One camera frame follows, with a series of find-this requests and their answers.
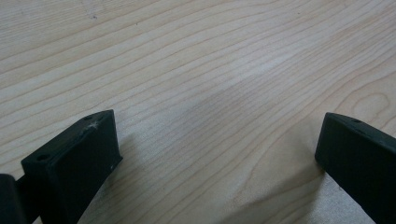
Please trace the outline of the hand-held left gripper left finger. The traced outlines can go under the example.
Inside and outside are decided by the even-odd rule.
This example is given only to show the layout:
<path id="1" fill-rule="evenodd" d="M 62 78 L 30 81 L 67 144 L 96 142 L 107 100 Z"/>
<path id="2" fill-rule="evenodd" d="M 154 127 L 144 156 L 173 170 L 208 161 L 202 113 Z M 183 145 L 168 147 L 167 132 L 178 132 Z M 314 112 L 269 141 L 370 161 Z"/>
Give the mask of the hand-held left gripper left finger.
<path id="1" fill-rule="evenodd" d="M 21 161 L 28 219 L 77 224 L 121 160 L 112 110 L 78 120 Z"/>

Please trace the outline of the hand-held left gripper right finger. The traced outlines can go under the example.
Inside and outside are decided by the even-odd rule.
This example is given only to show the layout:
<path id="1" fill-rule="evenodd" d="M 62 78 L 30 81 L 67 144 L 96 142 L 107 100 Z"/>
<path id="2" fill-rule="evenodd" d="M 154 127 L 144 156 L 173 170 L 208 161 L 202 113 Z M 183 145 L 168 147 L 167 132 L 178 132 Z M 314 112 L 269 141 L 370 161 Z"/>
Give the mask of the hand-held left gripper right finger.
<path id="1" fill-rule="evenodd" d="M 328 113 L 315 159 L 376 224 L 396 224 L 396 138 Z"/>

